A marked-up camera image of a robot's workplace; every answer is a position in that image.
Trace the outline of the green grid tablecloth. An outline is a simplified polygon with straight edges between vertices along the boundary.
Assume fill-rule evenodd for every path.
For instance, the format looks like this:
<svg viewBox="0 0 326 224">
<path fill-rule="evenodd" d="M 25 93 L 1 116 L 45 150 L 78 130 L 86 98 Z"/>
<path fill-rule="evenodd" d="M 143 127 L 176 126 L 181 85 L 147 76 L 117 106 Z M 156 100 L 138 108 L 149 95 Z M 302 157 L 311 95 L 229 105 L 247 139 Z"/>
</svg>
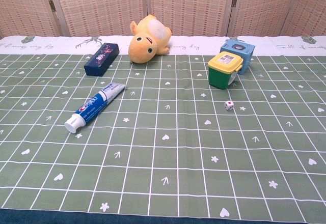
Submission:
<svg viewBox="0 0 326 224">
<path fill-rule="evenodd" d="M 144 65 L 129 62 L 129 37 L 1 39 L 0 221 L 326 224 L 326 36 L 239 39 L 254 56 L 226 90 L 207 67 L 223 37 L 173 37 Z M 103 43 L 119 54 L 88 76 Z M 111 82 L 125 89 L 69 132 Z"/>
</svg>

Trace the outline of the yellow plush toy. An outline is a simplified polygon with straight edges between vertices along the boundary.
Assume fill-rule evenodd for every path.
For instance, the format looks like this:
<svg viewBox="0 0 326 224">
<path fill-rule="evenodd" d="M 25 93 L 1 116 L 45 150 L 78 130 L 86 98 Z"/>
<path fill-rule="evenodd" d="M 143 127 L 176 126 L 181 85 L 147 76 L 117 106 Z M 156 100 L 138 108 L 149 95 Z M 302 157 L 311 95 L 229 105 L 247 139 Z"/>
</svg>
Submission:
<svg viewBox="0 0 326 224">
<path fill-rule="evenodd" d="M 143 64 L 150 61 L 156 54 L 169 53 L 168 42 L 172 32 L 155 16 L 149 14 L 139 23 L 132 21 L 130 30 L 133 34 L 128 49 L 131 63 Z"/>
</svg>

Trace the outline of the blue white toothpaste tube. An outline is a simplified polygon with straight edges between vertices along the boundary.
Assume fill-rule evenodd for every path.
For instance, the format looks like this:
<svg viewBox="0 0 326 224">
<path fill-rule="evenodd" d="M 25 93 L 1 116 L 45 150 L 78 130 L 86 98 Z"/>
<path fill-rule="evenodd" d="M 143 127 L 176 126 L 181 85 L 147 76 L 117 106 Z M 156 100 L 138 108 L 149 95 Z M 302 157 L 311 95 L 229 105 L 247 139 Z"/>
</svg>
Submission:
<svg viewBox="0 0 326 224">
<path fill-rule="evenodd" d="M 83 104 L 66 122 L 65 128 L 76 133 L 77 129 L 92 121 L 123 90 L 125 85 L 111 82 Z"/>
</svg>

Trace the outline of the green container with yellow lid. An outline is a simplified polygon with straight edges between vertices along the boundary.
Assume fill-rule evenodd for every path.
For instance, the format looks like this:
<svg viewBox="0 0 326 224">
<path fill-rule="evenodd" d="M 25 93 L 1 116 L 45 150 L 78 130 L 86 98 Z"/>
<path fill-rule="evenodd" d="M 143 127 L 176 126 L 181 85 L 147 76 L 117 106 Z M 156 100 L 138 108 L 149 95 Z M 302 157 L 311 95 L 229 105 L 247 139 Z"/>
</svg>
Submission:
<svg viewBox="0 0 326 224">
<path fill-rule="evenodd" d="M 233 53 L 222 51 L 208 62 L 208 82 L 211 86 L 226 89 L 242 68 L 243 59 Z"/>
</svg>

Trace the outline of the dark blue rectangular box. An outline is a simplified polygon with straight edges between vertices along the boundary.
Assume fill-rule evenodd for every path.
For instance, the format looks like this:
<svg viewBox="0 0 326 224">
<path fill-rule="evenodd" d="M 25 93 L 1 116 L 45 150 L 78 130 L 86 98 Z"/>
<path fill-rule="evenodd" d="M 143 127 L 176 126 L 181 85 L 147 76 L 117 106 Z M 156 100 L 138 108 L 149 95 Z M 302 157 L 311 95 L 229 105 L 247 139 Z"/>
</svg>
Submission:
<svg viewBox="0 0 326 224">
<path fill-rule="evenodd" d="M 90 60 L 84 65 L 88 76 L 103 76 L 114 59 L 119 54 L 119 46 L 116 43 L 103 43 Z"/>
</svg>

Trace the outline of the light blue cardboard box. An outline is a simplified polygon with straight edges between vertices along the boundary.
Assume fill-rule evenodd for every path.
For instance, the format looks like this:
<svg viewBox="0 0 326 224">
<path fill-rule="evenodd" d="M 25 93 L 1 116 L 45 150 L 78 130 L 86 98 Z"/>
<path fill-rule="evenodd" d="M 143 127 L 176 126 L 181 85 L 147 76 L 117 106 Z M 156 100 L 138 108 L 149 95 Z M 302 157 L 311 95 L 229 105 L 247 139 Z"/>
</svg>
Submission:
<svg viewBox="0 0 326 224">
<path fill-rule="evenodd" d="M 235 39 L 229 39 L 221 46 L 220 52 L 226 51 L 240 56 L 243 59 L 243 64 L 242 68 L 238 71 L 238 74 L 244 74 L 250 64 L 254 49 L 255 45 Z"/>
</svg>

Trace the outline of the woven folding screen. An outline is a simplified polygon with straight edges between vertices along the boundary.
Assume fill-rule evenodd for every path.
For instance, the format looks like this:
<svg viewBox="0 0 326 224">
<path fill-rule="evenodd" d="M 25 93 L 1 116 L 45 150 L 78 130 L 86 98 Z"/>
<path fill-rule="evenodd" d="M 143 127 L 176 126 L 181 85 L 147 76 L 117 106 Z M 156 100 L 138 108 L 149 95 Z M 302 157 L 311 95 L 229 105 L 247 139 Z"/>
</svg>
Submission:
<svg viewBox="0 0 326 224">
<path fill-rule="evenodd" d="M 0 38 L 128 36 L 148 14 L 176 36 L 326 35 L 326 0 L 0 0 Z"/>
</svg>

